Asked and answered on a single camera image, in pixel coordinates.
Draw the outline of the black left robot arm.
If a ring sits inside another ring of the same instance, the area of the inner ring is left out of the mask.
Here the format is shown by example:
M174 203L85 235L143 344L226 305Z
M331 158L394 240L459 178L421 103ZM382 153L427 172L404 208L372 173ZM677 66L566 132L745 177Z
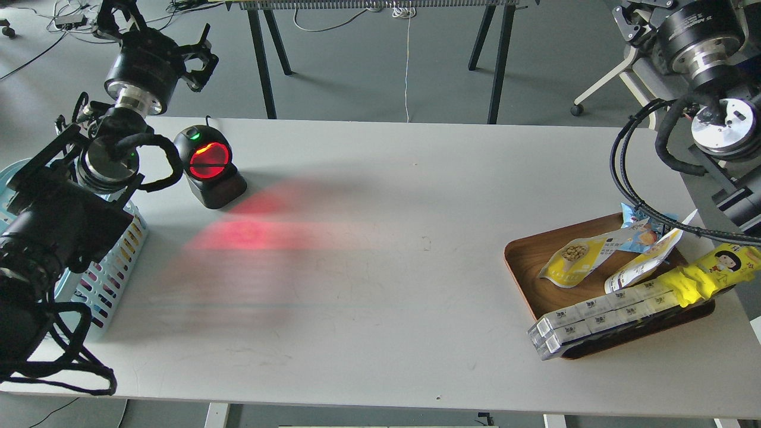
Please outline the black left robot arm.
M116 393L114 371L85 347L86 303L58 303L65 272L100 263L133 224L126 205L190 173L193 155L149 127L179 81L200 92L218 57L207 40L179 45L150 27L135 1L103 1L93 35L120 47L104 89L112 103L81 93L70 122L7 181L12 221L2 232L2 381L93 396Z

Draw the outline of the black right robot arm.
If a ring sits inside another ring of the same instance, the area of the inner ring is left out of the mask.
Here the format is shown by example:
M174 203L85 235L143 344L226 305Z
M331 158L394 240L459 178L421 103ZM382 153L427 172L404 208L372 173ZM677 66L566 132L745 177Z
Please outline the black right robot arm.
M667 73L688 78L684 95L650 101L618 133L609 155L617 189L636 209L673 228L758 247L759 167L734 178L721 166L759 156L759 77L730 63L746 41L731 2L622 1L612 16L631 47L654 54ZM631 186L625 167L630 138L647 115L661 108L666 114L654 143L658 158L673 171L711 178L720 187L712 202L738 233L670 220Z

